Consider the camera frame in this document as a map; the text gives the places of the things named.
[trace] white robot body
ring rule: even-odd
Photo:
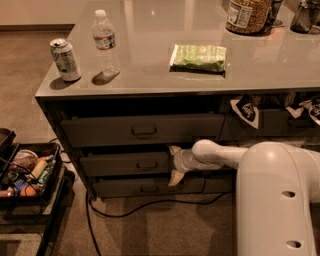
[[[247,149],[200,140],[193,156],[179,154],[189,170],[200,163],[202,169],[219,163],[238,169],[238,256],[317,255],[309,205],[320,202],[318,152],[276,142]]]

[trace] brown jar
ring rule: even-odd
[[[226,28],[238,34],[260,32],[272,0],[230,0]]]

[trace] plastic bottle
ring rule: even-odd
[[[114,28],[104,10],[95,11],[92,25],[93,38],[97,48],[97,55],[101,60],[102,73],[97,75],[99,84],[110,82],[120,73],[118,57],[115,51],[116,41]]]

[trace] screw hole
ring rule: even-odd
[[[288,241],[287,246],[291,249],[299,249],[301,248],[302,244],[298,241]]]
[[[282,195],[284,195],[285,197],[288,197],[288,198],[294,198],[296,196],[296,193],[294,193],[292,191],[283,191]]]

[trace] black cable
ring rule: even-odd
[[[157,201],[152,201],[152,202],[148,202],[148,203],[145,203],[143,205],[140,205],[138,206],[137,208],[125,213],[125,214],[122,214],[122,215],[111,215],[111,214],[107,214],[107,213],[103,213],[101,211],[99,211],[98,209],[96,209],[93,205],[92,205],[92,200],[90,199],[90,197],[88,198],[88,203],[91,207],[91,209],[99,214],[99,215],[102,215],[104,217],[108,217],[108,218],[123,218],[123,217],[127,217],[129,215],[131,215],[132,213],[146,207],[146,206],[149,206],[149,205],[152,205],[152,204],[158,204],[158,203],[167,203],[167,202],[170,202],[170,203],[182,203],[182,204],[196,204],[196,205],[208,205],[208,204],[212,204],[214,202],[216,202],[217,200],[219,200],[221,197],[223,197],[224,195],[228,194],[227,192],[225,193],[221,193],[220,195],[216,196],[215,198],[213,198],[212,200],[208,201],[208,202],[192,202],[192,201],[182,201],[182,200],[175,200],[175,199],[164,199],[164,200],[157,200]]]
[[[99,246],[97,244],[97,240],[94,236],[94,233],[93,233],[93,230],[92,230],[92,225],[91,225],[91,219],[90,219],[90,215],[89,215],[89,194],[88,194],[88,191],[86,193],[86,213],[87,213],[87,222],[88,222],[88,226],[89,226],[89,230],[90,230],[90,235],[91,235],[91,238],[92,238],[92,241],[93,241],[93,244],[94,244],[94,247],[96,248],[96,252],[99,256],[101,256],[101,252],[99,250]]]
[[[14,163],[14,162],[10,162],[10,161],[8,161],[8,160],[6,160],[6,159],[3,159],[2,157],[0,157],[0,160],[1,160],[2,162],[6,163],[6,164],[14,165],[14,166],[16,166],[16,167],[21,168],[22,170],[25,171],[26,174],[31,175],[33,179],[37,180],[37,178],[31,173],[31,171],[29,171],[29,170],[28,170],[27,168],[25,168],[24,166],[19,165],[19,164],[16,164],[16,163]]]
[[[182,200],[173,200],[173,199],[164,199],[164,200],[157,200],[157,201],[152,201],[152,202],[148,202],[145,203],[133,210],[131,210],[128,213],[125,213],[123,215],[110,215],[110,214],[106,214],[103,212],[100,212],[99,210],[97,210],[96,208],[93,207],[92,205],[92,200],[88,194],[88,191],[86,192],[86,213],[87,213],[87,222],[88,222],[88,226],[89,226],[89,231],[90,231],[90,235],[91,235],[91,239],[93,241],[94,247],[96,249],[96,252],[98,254],[98,256],[101,256],[101,252],[97,243],[97,240],[95,238],[95,235],[93,233],[93,229],[92,229],[92,225],[91,225],[91,219],[90,219],[90,215],[89,215],[89,206],[91,207],[91,209],[99,214],[102,215],[104,217],[108,217],[108,218],[123,218],[126,216],[129,216],[130,214],[140,210],[143,207],[146,207],[148,205],[152,205],[152,204],[157,204],[157,203],[164,203],[164,202],[172,202],[172,203],[182,203],[182,204],[196,204],[196,205],[208,205],[208,204],[212,204],[214,202],[216,202],[217,200],[219,200],[221,197],[223,197],[224,195],[228,194],[227,192],[225,193],[221,193],[220,195],[216,196],[215,198],[213,198],[212,200],[208,201],[208,202],[192,202],[192,201],[182,201]]]
[[[24,181],[24,182],[27,183],[27,185],[25,185],[25,187],[23,187],[25,189],[26,196],[28,196],[28,193],[27,193],[27,188],[28,187],[32,187],[32,189],[36,192],[36,194],[38,193],[36,188],[30,182],[28,182],[28,181]]]
[[[67,155],[67,153],[64,151],[64,150],[61,150],[60,151],[60,155],[61,154],[66,154]],[[69,161],[62,161],[63,163],[65,163],[65,164],[71,164],[71,161],[69,160]]]
[[[58,140],[58,138],[54,138],[54,139],[50,140],[48,143],[52,143],[52,142],[54,142],[55,140]]]

